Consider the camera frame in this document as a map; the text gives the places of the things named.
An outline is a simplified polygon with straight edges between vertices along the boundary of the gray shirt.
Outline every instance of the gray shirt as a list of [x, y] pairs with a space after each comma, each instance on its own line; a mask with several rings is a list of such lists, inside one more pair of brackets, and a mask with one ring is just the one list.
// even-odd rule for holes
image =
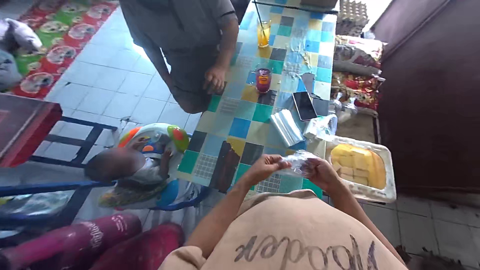
[[230, 0], [120, 0], [120, 4], [134, 43], [164, 51], [217, 45], [221, 24], [236, 18]]

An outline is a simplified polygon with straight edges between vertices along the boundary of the red rug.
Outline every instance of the red rug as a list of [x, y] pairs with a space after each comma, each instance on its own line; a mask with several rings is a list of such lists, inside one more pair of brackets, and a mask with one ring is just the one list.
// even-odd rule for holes
[[34, 54], [17, 51], [24, 78], [11, 92], [44, 98], [118, 5], [107, 0], [41, 0], [32, 6], [20, 21], [35, 31], [43, 48]]

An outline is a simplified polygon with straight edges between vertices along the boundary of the hand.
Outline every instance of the hand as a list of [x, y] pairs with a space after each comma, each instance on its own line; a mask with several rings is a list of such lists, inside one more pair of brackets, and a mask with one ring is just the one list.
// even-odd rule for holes
[[328, 194], [338, 193], [346, 189], [340, 180], [340, 176], [324, 159], [307, 159], [304, 170], [306, 171], [305, 177]]
[[221, 94], [223, 92], [223, 88], [225, 87], [226, 72], [227, 68], [215, 64], [213, 67], [207, 70], [207, 72], [205, 72], [205, 82], [203, 89], [207, 90], [208, 85], [210, 85], [208, 89], [208, 94]]
[[147, 142], [148, 142], [148, 139], [146, 139], [145, 137], [136, 138], [135, 140], [132, 141], [130, 148], [141, 152], [142, 149], [144, 148], [144, 145]]
[[162, 158], [160, 159], [160, 166], [162, 168], [167, 168], [168, 169], [168, 163], [170, 162], [171, 158], [172, 158], [172, 150], [171, 149], [165, 149], [165, 152], [163, 152]]
[[282, 156], [280, 155], [263, 154], [250, 169], [245, 172], [241, 181], [250, 187], [265, 180], [274, 172], [290, 168], [291, 166], [292, 164], [290, 162], [282, 161]]

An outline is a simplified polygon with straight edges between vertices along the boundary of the red drink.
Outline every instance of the red drink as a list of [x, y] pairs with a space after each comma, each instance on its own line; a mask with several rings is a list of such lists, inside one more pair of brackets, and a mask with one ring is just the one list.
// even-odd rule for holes
[[267, 68], [259, 68], [255, 71], [257, 81], [257, 90], [260, 93], [266, 93], [270, 89], [272, 82], [272, 72]]

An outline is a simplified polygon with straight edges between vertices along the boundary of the baby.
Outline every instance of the baby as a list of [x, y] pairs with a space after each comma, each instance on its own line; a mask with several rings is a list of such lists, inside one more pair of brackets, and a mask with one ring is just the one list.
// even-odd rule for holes
[[111, 148], [94, 156], [85, 167], [85, 175], [94, 181], [117, 181], [118, 187], [152, 190], [169, 178], [168, 163], [171, 150], [165, 149], [162, 158], [146, 158], [139, 149], [147, 141], [138, 138], [129, 147]]

